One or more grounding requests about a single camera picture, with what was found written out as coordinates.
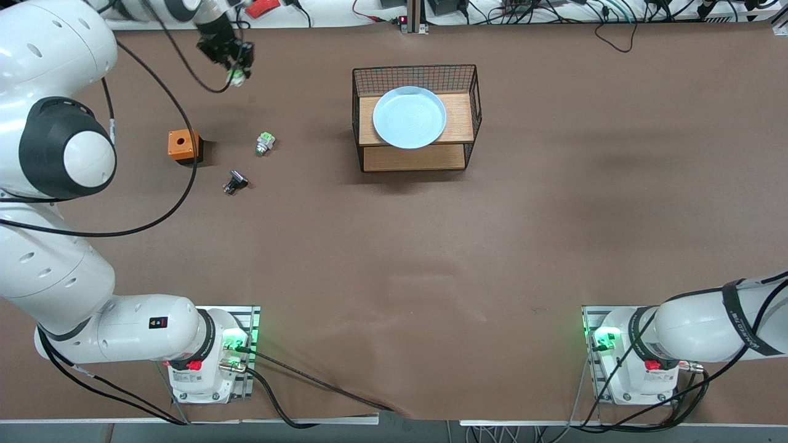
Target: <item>table surface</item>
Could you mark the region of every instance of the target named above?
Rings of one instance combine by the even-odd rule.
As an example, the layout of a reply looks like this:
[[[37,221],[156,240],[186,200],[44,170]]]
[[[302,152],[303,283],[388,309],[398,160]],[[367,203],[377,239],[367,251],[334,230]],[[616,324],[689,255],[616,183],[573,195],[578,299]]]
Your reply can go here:
[[[601,30],[626,45],[626,25]],[[209,83],[219,70],[177,40]],[[93,240],[119,294],[262,306],[260,349],[416,419],[566,420],[585,358],[581,306],[660,303],[786,266],[788,47],[764,24],[638,27],[620,54],[593,27],[254,30],[254,75],[198,89],[161,33],[121,33],[210,141],[185,204],[133,236]],[[359,172],[351,70],[478,65],[484,121],[470,167]],[[78,229],[163,214],[189,170],[167,157],[183,128],[122,54],[108,76],[118,170],[101,194],[63,203]],[[106,121],[100,87],[80,97]],[[255,157],[255,139],[277,137]],[[251,185],[228,197],[229,170]],[[34,322],[2,302],[3,419],[136,417],[65,380],[32,347]],[[167,407],[151,362],[90,368]],[[788,424],[786,360],[738,364],[692,420]],[[274,370],[293,417],[370,409]],[[578,416],[593,401],[584,389]],[[611,421],[625,412],[603,408]],[[241,404],[195,420],[260,419]],[[662,413],[649,420],[658,421]]]

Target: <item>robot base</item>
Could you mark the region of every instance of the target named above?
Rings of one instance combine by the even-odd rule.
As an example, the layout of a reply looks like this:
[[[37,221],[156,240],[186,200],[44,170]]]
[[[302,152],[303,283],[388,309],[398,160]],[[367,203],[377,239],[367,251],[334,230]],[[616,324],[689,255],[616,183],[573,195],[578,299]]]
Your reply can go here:
[[[594,393],[600,403],[621,405],[657,404],[673,396],[678,381],[678,368],[647,370],[645,362],[630,352],[615,372],[608,387],[600,390],[608,375],[619,365],[631,342],[628,324],[636,307],[584,306],[583,322],[586,345],[592,352],[591,371]],[[607,350],[598,351],[600,345]]]
[[[173,395],[186,404],[224,404],[251,396],[251,377],[230,370],[224,365],[247,364],[248,355],[228,349],[237,345],[256,344],[259,321],[258,307],[205,306],[216,325],[216,339],[199,370],[174,370],[168,367]]]

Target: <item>round plate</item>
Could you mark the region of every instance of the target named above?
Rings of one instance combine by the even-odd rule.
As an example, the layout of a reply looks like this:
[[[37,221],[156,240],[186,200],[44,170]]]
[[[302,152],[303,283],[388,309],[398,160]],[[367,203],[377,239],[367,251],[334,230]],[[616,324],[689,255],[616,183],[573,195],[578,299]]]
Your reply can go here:
[[[372,113],[377,134],[403,149],[424,147],[446,127],[446,108],[437,95],[423,87],[403,86],[386,92]]]

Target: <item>wire basket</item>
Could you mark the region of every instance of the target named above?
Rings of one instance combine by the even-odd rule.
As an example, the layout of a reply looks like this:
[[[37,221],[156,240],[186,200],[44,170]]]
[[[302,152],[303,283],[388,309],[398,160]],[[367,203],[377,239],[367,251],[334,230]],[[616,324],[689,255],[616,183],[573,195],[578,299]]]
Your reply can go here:
[[[470,155],[474,150],[476,135],[481,126],[481,100],[479,98],[479,85],[476,65],[419,65],[419,66],[388,66],[378,68],[356,68],[353,69],[353,132],[355,134],[356,149],[359,153],[359,165],[362,172],[377,172],[380,169],[365,167],[365,155],[368,154],[368,145],[361,143],[362,138],[362,100],[365,102],[374,98],[379,98],[388,91],[402,86],[418,86],[428,89],[443,99],[446,95],[467,94],[468,107],[470,109],[470,120],[468,121],[469,131],[472,137],[469,140],[462,140],[452,146],[462,145],[462,164],[452,167],[412,167],[397,170],[441,170],[441,169],[465,169],[468,167]],[[398,150],[395,155],[406,154],[403,150]]]

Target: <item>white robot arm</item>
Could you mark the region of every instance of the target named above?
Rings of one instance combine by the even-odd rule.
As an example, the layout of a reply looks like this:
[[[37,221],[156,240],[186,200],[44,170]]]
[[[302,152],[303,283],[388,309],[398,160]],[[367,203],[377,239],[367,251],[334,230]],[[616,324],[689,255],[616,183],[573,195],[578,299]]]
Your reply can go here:
[[[163,20],[213,17],[219,24],[231,7],[226,0],[141,1],[113,7],[136,20],[153,20],[147,6]],[[95,194],[112,181],[115,146],[72,97],[116,60],[113,33],[81,0],[28,0],[0,10],[0,221],[71,231],[54,201]],[[251,60],[250,51],[246,68]],[[115,296],[112,266],[79,236],[0,224],[0,251],[0,295],[31,315],[65,358],[163,360],[188,401],[230,397],[235,375],[219,370],[223,340],[246,342],[231,315],[179,296]],[[35,344],[44,356],[38,334]]]
[[[659,306],[611,311],[589,335],[609,378],[611,399],[659,403],[672,396],[685,362],[727,362],[744,350],[741,359],[786,356],[786,287],[788,272],[682,294]]]

